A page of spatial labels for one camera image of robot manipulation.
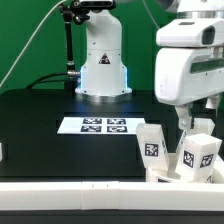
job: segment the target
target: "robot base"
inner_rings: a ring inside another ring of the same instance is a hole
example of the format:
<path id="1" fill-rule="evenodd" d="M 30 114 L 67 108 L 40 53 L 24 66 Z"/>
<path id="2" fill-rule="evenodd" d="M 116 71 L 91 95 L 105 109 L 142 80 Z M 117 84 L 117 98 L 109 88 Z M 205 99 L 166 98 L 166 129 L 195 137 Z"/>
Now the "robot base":
<path id="1" fill-rule="evenodd" d="M 98 96 L 98 95 L 88 95 L 84 93 L 75 93 L 77 99 L 86 100 L 94 103 L 117 103 L 121 101 L 127 101 L 132 98 L 132 91 L 123 93 L 116 96 Z"/>

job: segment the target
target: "black table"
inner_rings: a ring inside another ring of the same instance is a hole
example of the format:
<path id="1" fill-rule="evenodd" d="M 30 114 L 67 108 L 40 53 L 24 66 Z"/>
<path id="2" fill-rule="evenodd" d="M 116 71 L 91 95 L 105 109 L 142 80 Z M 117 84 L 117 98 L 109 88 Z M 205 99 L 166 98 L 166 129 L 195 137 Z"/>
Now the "black table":
<path id="1" fill-rule="evenodd" d="M 196 117 L 212 114 L 203 107 L 204 101 L 195 103 Z M 146 123 L 162 125 L 169 152 L 175 151 L 181 134 L 174 107 L 158 103 L 152 91 L 137 91 L 129 101 L 100 105 L 77 100 L 64 90 L 10 90 L 0 96 L 0 108 L 4 156 L 1 182 L 144 181 L 145 169 L 135 135 L 58 135 L 64 116 L 144 118 Z M 223 111 L 219 111 L 216 121 L 214 135 L 224 140 Z M 223 215 L 186 211 L 24 211 L 0 212 L 0 223 L 221 223 Z"/>

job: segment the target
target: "white cube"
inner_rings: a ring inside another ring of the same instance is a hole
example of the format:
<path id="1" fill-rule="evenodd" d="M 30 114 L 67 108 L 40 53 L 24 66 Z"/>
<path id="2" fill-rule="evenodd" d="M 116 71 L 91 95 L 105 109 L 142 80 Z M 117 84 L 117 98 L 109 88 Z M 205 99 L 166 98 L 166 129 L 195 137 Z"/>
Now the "white cube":
<path id="1" fill-rule="evenodd" d="M 206 134 L 187 136 L 180 151 L 176 173 L 190 181 L 207 179 L 222 141 Z"/>
<path id="2" fill-rule="evenodd" d="M 195 118 L 194 119 L 194 128 L 187 131 L 184 131 L 179 144 L 177 146 L 176 149 L 176 153 L 179 156 L 179 153 L 181 151 L 181 148 L 183 147 L 183 143 L 184 143 L 184 139 L 186 138 L 186 136 L 191 136 L 191 135 L 196 135 L 196 134 L 207 134 L 207 135 L 211 135 L 213 130 L 214 130 L 215 124 L 211 119 L 207 119 L 207 118 Z"/>
<path id="3" fill-rule="evenodd" d="M 162 126 L 139 124 L 136 135 L 145 168 L 168 170 L 169 157 Z"/>

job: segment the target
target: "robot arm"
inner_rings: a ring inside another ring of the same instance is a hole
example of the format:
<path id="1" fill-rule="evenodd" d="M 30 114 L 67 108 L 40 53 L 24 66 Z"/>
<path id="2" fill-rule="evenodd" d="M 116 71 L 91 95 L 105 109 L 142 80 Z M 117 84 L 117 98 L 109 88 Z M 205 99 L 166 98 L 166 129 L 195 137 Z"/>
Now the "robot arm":
<path id="1" fill-rule="evenodd" d="M 191 128 L 190 108 L 208 98 L 217 109 L 224 92 L 224 0 L 182 0 L 175 19 L 157 32 L 162 48 L 156 59 L 155 92 L 162 103 L 174 105 L 179 127 Z"/>
<path id="2" fill-rule="evenodd" d="M 156 2 L 167 12 L 177 12 L 180 0 L 156 0 Z"/>

